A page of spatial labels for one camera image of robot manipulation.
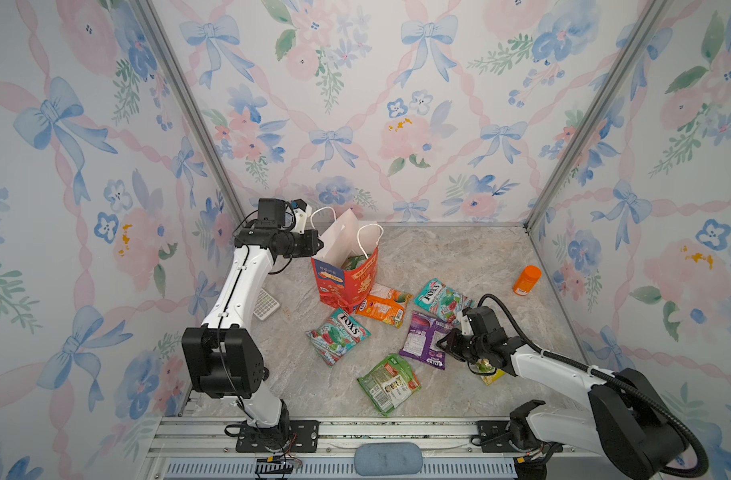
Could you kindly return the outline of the green candy bag label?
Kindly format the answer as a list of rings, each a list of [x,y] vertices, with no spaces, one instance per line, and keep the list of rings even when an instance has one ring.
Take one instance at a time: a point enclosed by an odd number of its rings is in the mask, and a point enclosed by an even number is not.
[[[361,268],[369,260],[367,255],[356,255],[348,257],[342,265],[344,271],[355,271]]]

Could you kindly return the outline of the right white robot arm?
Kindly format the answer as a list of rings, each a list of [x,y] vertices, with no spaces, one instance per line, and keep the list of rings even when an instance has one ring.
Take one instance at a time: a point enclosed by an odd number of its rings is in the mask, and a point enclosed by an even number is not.
[[[685,428],[661,403],[645,376],[583,366],[509,336],[487,306],[465,309],[467,330],[453,328],[437,340],[447,355],[475,367],[487,361],[511,376],[535,381],[581,404],[569,412],[531,400],[511,412],[507,430],[491,438],[531,453],[567,445],[601,454],[631,479],[649,479],[689,449]]]

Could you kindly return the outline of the orange snack packet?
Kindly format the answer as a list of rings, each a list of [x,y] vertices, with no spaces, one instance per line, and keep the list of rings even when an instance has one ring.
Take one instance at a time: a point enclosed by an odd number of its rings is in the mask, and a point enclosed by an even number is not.
[[[375,283],[355,314],[400,328],[411,300],[413,295],[409,293]]]

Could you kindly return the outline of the red paper gift bag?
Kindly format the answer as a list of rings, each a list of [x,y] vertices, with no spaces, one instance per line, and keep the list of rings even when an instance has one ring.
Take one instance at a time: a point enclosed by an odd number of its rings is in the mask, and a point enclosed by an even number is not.
[[[379,223],[359,220],[348,209],[320,235],[324,248],[312,258],[312,266],[323,304],[356,311],[375,284],[383,232]],[[358,270],[344,271],[344,262],[356,255],[367,255],[369,260]]]

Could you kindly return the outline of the purple candy bag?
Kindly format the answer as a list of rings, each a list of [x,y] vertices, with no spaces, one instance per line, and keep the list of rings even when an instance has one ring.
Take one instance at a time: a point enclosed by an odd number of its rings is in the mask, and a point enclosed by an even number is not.
[[[443,320],[413,311],[409,333],[399,355],[444,370],[445,351],[437,347],[437,342],[445,338],[452,329],[451,324]]]

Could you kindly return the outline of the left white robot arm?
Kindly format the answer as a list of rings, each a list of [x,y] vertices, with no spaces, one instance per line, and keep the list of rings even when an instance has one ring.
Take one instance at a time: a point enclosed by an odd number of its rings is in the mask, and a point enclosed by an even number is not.
[[[215,399],[236,398],[249,426],[275,428],[288,410],[265,384],[264,356],[251,336],[254,311],[279,257],[313,257],[324,242],[315,229],[253,228],[238,233],[235,246],[219,298],[201,326],[185,330],[183,352],[193,390]]]

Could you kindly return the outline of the teal Fox's candy bag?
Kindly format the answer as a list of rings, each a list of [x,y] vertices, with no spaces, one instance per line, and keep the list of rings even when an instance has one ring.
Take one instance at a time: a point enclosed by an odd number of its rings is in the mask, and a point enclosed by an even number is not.
[[[465,308],[471,307],[473,299],[459,293],[459,291],[445,285],[439,279],[433,279],[413,300],[417,307],[431,313],[437,319],[449,324],[459,324],[459,318]]]

